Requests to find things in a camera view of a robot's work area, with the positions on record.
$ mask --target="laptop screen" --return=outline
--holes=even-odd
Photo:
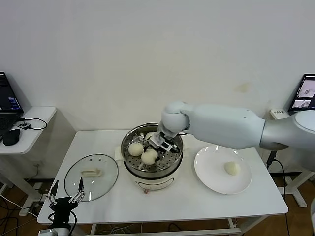
[[[5,74],[0,72],[0,111],[21,110]]]

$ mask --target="pot handle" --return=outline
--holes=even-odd
[[[117,163],[118,166],[123,166],[124,165],[124,158],[122,156],[122,153],[120,152],[120,147],[115,148],[115,156],[114,159]]]

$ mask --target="robotic arm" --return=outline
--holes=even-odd
[[[281,150],[292,146],[315,151],[315,111],[298,112],[280,120],[264,120],[244,108],[174,102],[162,111],[158,132],[149,142],[155,148],[170,150],[173,147],[170,140],[179,132],[233,149]]]

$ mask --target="computer mouse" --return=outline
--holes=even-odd
[[[6,132],[3,136],[3,144],[6,146],[11,146],[16,144],[20,140],[20,133],[19,129],[12,129]]]

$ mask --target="wooden floor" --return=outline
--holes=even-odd
[[[274,181],[277,186],[283,185],[283,179],[281,177],[275,177]],[[43,184],[41,190],[44,193],[47,193],[50,188],[51,183]],[[315,185],[307,181],[300,188],[300,192],[302,193],[304,199],[306,200],[308,207],[300,208],[295,199],[288,195],[286,197],[286,202],[289,207],[289,213],[287,214],[289,230],[291,236],[311,236],[312,235],[312,223],[310,219],[310,205],[315,197]],[[25,194],[18,188],[13,187],[12,189],[7,189],[4,195],[18,203],[19,205],[23,205],[26,197],[23,197]],[[0,205],[5,206],[4,200],[0,199]],[[8,203],[10,209],[14,209],[15,205]],[[47,229],[47,226],[40,225],[37,223],[34,217],[31,215],[20,217],[18,216],[19,211],[9,211],[10,217],[16,217],[19,220],[19,225],[22,225],[28,221],[29,223],[19,227],[18,233],[16,234],[16,230],[11,229],[16,227],[16,219],[10,219],[7,222],[4,220],[0,220],[0,236],[3,235],[4,232],[10,231],[6,236],[36,236],[39,230]],[[7,210],[4,208],[0,208],[0,219],[3,219],[7,216]],[[245,219],[237,219],[238,223],[243,222]],[[167,231],[178,231],[179,228],[181,230],[203,230],[203,229],[219,229],[228,227],[228,223],[226,220],[203,220],[203,221],[186,221],[186,222],[175,222],[176,225],[171,224],[171,222],[163,222],[163,223],[144,223],[142,226],[142,232],[167,232]],[[111,227],[125,227],[129,226],[129,224],[115,224],[115,225],[98,225],[96,233],[97,234],[109,234],[111,231]],[[86,232],[86,234],[90,233],[91,226],[90,225],[80,225],[82,230]],[[141,224],[133,224],[128,229],[124,229],[126,233],[139,233],[141,231]],[[256,227],[251,229],[249,232],[245,234],[246,236],[286,236],[286,224],[284,215],[278,216],[270,216]]]

